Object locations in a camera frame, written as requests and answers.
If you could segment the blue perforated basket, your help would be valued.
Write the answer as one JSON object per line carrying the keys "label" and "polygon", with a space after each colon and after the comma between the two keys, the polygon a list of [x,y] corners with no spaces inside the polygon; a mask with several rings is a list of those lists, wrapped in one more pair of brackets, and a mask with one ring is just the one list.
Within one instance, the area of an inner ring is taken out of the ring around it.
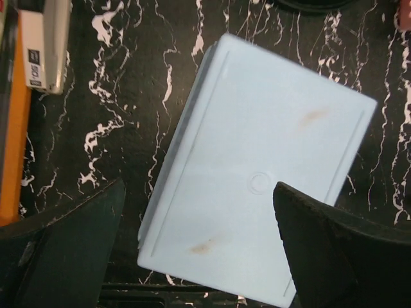
{"label": "blue perforated basket", "polygon": [[224,34],[206,51],[138,232],[140,267],[276,307],[295,286],[273,191],[334,205],[376,101]]}

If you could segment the large black ribbed bin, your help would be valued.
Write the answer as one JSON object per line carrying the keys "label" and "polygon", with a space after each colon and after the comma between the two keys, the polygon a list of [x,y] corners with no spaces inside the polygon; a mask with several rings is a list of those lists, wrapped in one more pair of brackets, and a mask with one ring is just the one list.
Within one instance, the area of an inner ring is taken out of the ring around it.
{"label": "large black ribbed bin", "polygon": [[287,8],[301,12],[330,12],[352,3],[353,0],[277,0]]}

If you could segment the pink perforated basket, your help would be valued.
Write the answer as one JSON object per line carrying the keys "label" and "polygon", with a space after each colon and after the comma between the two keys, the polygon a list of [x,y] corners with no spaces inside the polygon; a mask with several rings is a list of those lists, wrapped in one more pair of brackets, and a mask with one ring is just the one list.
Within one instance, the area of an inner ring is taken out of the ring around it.
{"label": "pink perforated basket", "polygon": [[399,28],[404,31],[411,30],[411,0],[399,1]]}

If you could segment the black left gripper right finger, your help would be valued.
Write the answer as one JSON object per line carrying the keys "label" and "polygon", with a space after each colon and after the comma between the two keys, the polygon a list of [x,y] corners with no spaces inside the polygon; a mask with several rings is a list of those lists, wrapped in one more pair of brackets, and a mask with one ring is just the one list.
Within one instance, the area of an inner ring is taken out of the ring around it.
{"label": "black left gripper right finger", "polygon": [[410,307],[410,226],[373,223],[283,182],[273,204],[302,307]]}

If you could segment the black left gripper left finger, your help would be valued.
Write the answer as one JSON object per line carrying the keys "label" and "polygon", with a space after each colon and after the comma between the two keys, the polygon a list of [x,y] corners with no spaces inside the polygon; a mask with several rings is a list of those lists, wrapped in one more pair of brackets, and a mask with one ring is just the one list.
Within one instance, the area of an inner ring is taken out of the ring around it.
{"label": "black left gripper left finger", "polygon": [[1,227],[1,307],[96,307],[125,195],[117,179]]}

